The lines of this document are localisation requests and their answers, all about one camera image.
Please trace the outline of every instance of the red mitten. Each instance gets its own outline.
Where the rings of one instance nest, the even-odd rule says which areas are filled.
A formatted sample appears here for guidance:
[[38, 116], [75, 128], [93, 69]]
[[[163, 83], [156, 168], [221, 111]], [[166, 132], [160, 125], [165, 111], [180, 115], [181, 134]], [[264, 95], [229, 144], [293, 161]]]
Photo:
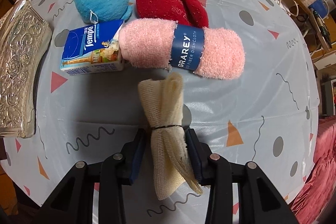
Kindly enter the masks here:
[[161, 18], [197, 28], [209, 27], [208, 14], [198, 0], [136, 0], [140, 18]]

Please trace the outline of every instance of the tissue packet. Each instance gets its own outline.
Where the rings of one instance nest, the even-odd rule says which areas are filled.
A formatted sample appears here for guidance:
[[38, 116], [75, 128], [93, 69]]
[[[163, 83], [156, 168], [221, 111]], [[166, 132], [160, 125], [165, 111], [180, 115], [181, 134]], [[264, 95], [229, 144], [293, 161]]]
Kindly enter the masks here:
[[123, 24], [112, 20], [71, 30], [59, 68], [69, 75], [123, 70], [118, 42]]

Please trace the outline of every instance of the rolled pink towel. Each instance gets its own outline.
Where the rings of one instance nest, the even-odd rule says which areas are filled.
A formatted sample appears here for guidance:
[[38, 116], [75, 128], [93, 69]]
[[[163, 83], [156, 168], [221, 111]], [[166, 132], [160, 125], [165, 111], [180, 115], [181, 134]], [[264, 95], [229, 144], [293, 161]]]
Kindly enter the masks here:
[[[138, 19], [119, 32], [124, 59], [138, 68], [167, 68], [171, 59], [175, 21]], [[195, 74], [217, 78], [238, 78], [244, 69], [245, 53], [240, 37], [224, 28], [204, 30], [204, 48]]]

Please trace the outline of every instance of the patterned tablecloth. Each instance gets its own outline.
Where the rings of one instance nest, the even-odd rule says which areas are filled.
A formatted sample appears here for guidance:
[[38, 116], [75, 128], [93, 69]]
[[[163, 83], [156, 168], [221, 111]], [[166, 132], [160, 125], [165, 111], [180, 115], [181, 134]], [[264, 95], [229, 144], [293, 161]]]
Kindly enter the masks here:
[[[173, 69], [184, 77], [191, 126], [201, 141], [229, 161], [257, 162], [290, 202], [314, 165], [319, 98], [305, 41], [273, 0], [200, 1], [211, 28], [225, 27], [239, 34], [246, 64], [242, 76], [231, 81]], [[137, 84], [148, 78], [162, 79], [167, 71], [127, 68], [68, 76], [59, 69], [64, 30], [84, 25], [74, 1], [31, 2], [53, 29], [37, 87], [36, 133], [30, 139], [5, 139], [8, 159], [1, 165], [41, 205], [75, 162], [102, 161], [133, 139], [137, 128], [146, 124]], [[123, 189], [130, 223], [204, 223], [208, 189], [197, 197], [183, 184], [170, 198], [157, 200], [149, 147], [139, 179]], [[95, 222], [98, 185], [96, 190]], [[235, 221], [237, 202], [235, 187]]]

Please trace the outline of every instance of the navy blue label band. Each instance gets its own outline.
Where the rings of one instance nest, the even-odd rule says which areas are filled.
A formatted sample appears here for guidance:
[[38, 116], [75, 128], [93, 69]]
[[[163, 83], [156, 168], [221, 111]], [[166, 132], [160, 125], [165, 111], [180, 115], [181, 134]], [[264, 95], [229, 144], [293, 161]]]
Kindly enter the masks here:
[[195, 71], [204, 47], [203, 29], [178, 24], [174, 31], [170, 65]]

